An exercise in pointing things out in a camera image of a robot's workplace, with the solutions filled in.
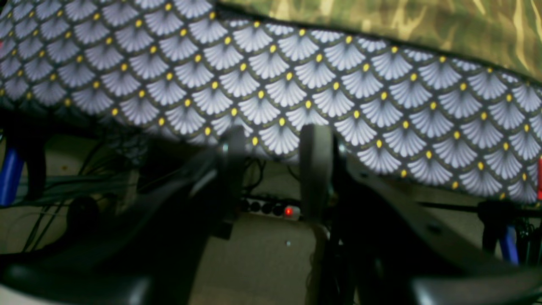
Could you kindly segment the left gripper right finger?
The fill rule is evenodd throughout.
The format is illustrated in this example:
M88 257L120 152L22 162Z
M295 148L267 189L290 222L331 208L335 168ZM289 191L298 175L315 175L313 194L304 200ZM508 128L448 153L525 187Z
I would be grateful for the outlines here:
M305 125L301 213L329 228L319 305L533 305L541 268L502 261L353 158L330 127Z

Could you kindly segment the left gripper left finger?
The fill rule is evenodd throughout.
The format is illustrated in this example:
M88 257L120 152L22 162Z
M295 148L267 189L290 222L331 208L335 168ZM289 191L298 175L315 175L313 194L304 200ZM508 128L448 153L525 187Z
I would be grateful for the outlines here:
M53 305L186 305L208 238L242 190L242 127L70 247L7 264L1 285Z

